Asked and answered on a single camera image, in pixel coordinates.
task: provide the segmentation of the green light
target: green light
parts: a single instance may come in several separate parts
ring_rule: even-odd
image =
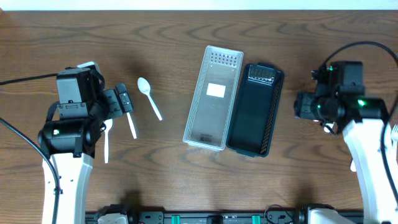
[[[363,100],[358,100],[358,104],[360,106],[365,106],[366,105],[365,101],[363,101]]]

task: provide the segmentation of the white plastic spoon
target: white plastic spoon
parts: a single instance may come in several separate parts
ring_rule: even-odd
[[[155,102],[153,101],[152,97],[150,97],[150,85],[149,82],[145,78],[138,78],[138,89],[141,91],[141,93],[145,94],[148,96],[149,102],[152,105],[152,108],[155,111],[156,116],[159,118],[159,121],[162,120],[162,116],[159,113],[159,110],[157,109]]]
[[[104,131],[104,133],[105,133],[104,159],[105,159],[105,163],[107,164],[109,162],[109,131],[112,128],[113,120],[112,119],[107,119],[104,123],[106,125],[106,129]]]

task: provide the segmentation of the green connector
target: green connector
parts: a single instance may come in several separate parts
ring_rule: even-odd
[[[180,216],[172,215],[172,224],[180,224]]]
[[[261,217],[259,215],[253,215],[251,220],[252,224],[261,224]]]

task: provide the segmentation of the plastic cutlery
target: plastic cutlery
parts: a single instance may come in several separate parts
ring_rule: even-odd
[[[132,137],[133,137],[134,139],[136,139],[136,138],[137,138],[136,129],[135,129],[135,127],[134,127],[134,124],[132,123],[132,119],[131,119],[130,113],[127,113],[127,120],[129,121],[129,125],[130,125],[130,130],[131,130]]]
[[[106,129],[104,131],[104,133],[105,133],[104,159],[105,159],[105,163],[107,164],[109,162],[109,131],[112,128],[113,120],[112,119],[107,119],[106,121],[104,121],[104,124],[106,125]]]
[[[150,92],[150,85],[149,85],[149,82],[145,78],[140,77],[140,78],[138,78],[137,84],[138,84],[139,91],[141,91],[141,93],[143,93],[143,94],[148,96],[149,102],[152,105],[152,108],[154,109],[156,116],[159,118],[159,121],[161,121],[162,120],[162,116],[160,115],[159,110],[157,109],[156,104],[153,101],[152,97],[150,97],[150,93],[149,93]]]

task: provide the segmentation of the cable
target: cable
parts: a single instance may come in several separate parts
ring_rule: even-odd
[[[322,67],[326,66],[326,63],[332,58],[334,57],[337,53],[341,52],[344,49],[347,49],[349,47],[354,47],[357,45],[373,45],[376,47],[380,47],[381,49],[385,50],[389,55],[391,55],[391,57],[395,60],[397,66],[398,66],[398,58],[397,55],[387,46],[379,44],[377,42],[373,42],[373,41],[359,41],[359,42],[353,42],[350,44],[347,44],[346,46],[340,47],[338,50],[336,50],[333,54],[331,54],[329,57],[326,58],[326,60],[321,64],[321,66],[319,66],[319,70],[321,70]]]
[[[324,128],[326,128],[327,130],[329,130],[329,134],[333,135],[333,136],[337,136],[337,134],[334,132],[334,130],[329,127],[325,122],[321,123],[321,126]]]
[[[53,215],[52,215],[52,224],[56,224],[57,222],[57,213],[58,213],[58,204],[59,204],[59,196],[60,196],[60,180],[58,178],[58,175],[55,171],[54,166],[50,162],[50,160],[45,156],[43,151],[32,141],[30,140],[24,133],[20,132],[18,129],[16,129],[13,125],[9,124],[7,121],[4,119],[0,118],[0,122],[5,125],[5,127],[9,128],[11,131],[14,131],[17,135],[19,135],[22,139],[24,139],[26,142],[28,142],[33,148],[43,157],[44,161],[49,165],[51,173],[54,177],[54,183],[55,183],[55,200],[54,200],[54,210],[53,210]]]
[[[106,124],[105,122],[102,122],[101,126],[99,127],[99,132],[103,133],[106,130]]]
[[[391,111],[389,113],[388,118],[384,121],[384,126],[383,126],[383,129],[381,131],[380,151],[381,151],[381,157],[383,159],[384,169],[386,170],[388,182],[390,183],[390,186],[391,186],[391,189],[392,189],[392,193],[394,194],[394,197],[395,197],[396,202],[398,204],[398,192],[397,192],[397,189],[395,187],[394,180],[392,179],[390,167],[389,167],[389,165],[387,163],[386,146],[384,144],[384,136],[386,135],[387,125],[388,125],[389,121],[391,120],[392,115],[394,114],[394,112],[395,112],[397,107],[398,107],[398,95],[396,96],[394,104],[392,105],[392,108],[391,108]]]
[[[0,85],[7,85],[7,84],[11,84],[11,83],[24,82],[24,81],[29,81],[29,80],[36,80],[36,79],[40,79],[40,78],[56,77],[57,75],[58,75],[57,73],[53,73],[53,74],[47,74],[47,75],[39,75],[39,76],[36,76],[36,77],[18,78],[18,79],[15,79],[15,80],[8,80],[8,81],[0,82]]]
[[[272,207],[279,207],[279,208],[281,208],[281,209],[286,213],[286,215],[292,219],[292,221],[287,222],[287,223],[285,223],[285,224],[289,224],[289,223],[292,223],[292,222],[294,221],[293,216],[292,216],[291,214],[287,213],[284,207],[282,207],[281,205],[278,205],[278,204],[273,204],[273,205],[270,205],[270,206],[266,209],[266,211],[264,212],[264,218],[265,218],[269,223],[271,223],[271,224],[276,224],[276,223],[274,223],[273,221],[271,221],[271,220],[268,219],[268,210],[269,210],[270,208],[272,208]]]
[[[376,47],[380,47],[381,49],[385,50],[394,59],[396,65],[398,67],[397,55],[389,47],[387,47],[387,46],[385,46],[383,44],[377,43],[377,42],[373,42],[373,41],[359,41],[359,42],[353,42],[351,44],[343,46],[343,47],[339,48],[338,50],[336,50],[335,52],[333,52],[319,66],[318,70],[326,69],[326,63],[332,57],[334,57],[338,52],[341,52],[344,49],[347,49],[347,48],[353,47],[353,46],[357,46],[357,45],[374,45]],[[380,150],[381,150],[381,156],[382,156],[382,159],[383,159],[384,170],[386,171],[386,175],[387,175],[388,181],[390,183],[390,187],[391,187],[392,193],[394,194],[394,197],[396,199],[396,203],[398,204],[398,191],[397,191],[397,188],[395,187],[394,181],[393,181],[392,176],[391,176],[390,168],[389,168],[389,165],[387,163],[386,146],[384,145],[384,136],[386,135],[387,125],[388,125],[388,122],[390,121],[390,119],[392,118],[392,115],[395,112],[395,109],[396,109],[397,104],[398,104],[397,101],[398,101],[398,95],[396,96],[395,102],[394,102],[394,104],[392,106],[392,109],[391,109],[391,111],[389,113],[389,116],[387,117],[387,119],[385,121],[383,121],[384,122],[384,127],[383,127],[382,132],[381,132]]]

